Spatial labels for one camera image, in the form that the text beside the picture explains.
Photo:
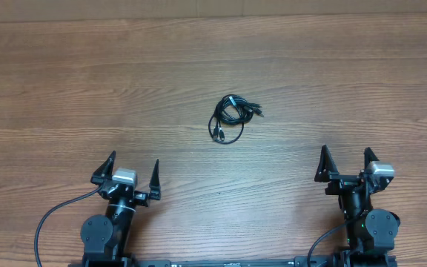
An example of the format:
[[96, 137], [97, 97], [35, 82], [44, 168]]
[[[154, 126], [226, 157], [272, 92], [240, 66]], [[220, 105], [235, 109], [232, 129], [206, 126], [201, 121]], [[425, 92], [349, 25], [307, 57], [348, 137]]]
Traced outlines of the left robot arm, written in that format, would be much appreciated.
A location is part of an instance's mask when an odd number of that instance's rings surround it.
[[105, 214], [93, 215], [81, 228], [84, 243], [82, 265], [137, 266], [132, 254], [125, 252], [136, 207], [148, 207], [150, 201], [161, 199], [159, 164], [156, 163], [149, 183], [149, 191], [137, 191], [135, 170], [114, 169], [116, 153], [102, 163], [92, 174], [90, 182], [99, 186], [98, 194], [108, 201]]

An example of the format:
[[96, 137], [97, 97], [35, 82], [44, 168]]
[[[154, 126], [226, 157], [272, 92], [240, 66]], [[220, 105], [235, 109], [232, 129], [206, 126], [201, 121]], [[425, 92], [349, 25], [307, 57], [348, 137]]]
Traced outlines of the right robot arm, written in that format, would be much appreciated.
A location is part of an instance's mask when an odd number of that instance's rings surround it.
[[377, 158], [366, 148], [364, 168], [357, 175], [341, 174], [327, 145], [321, 147], [316, 182], [325, 182], [325, 194], [338, 197], [344, 214], [348, 247], [337, 254], [344, 266], [390, 266], [388, 252], [394, 249], [394, 238], [400, 218], [393, 212], [375, 209], [371, 195], [384, 191], [394, 178], [392, 164]]

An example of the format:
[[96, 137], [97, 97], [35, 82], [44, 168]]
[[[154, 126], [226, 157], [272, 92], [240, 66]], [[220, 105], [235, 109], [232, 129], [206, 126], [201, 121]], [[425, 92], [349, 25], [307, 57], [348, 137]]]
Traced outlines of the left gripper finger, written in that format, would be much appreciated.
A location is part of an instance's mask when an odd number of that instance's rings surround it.
[[110, 156], [93, 172], [94, 179], [110, 179], [113, 175], [113, 167], [116, 152], [112, 151]]
[[159, 181], [159, 160], [157, 159], [153, 168], [153, 173], [151, 175], [149, 188], [151, 193], [160, 192], [160, 181]]

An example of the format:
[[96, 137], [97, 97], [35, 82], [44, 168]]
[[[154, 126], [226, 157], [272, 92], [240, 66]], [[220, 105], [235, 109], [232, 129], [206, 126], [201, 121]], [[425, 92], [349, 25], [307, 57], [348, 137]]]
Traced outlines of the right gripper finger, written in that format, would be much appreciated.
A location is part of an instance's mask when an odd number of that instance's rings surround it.
[[363, 155], [364, 155], [364, 169], [367, 169], [371, 163], [378, 161], [377, 156], [375, 155], [375, 153], [372, 151], [370, 147], [367, 147], [364, 150]]
[[320, 161], [317, 167], [317, 172], [314, 177], [315, 182], [329, 182], [332, 176], [339, 174], [338, 168], [335, 165], [331, 152], [327, 145], [321, 147]]

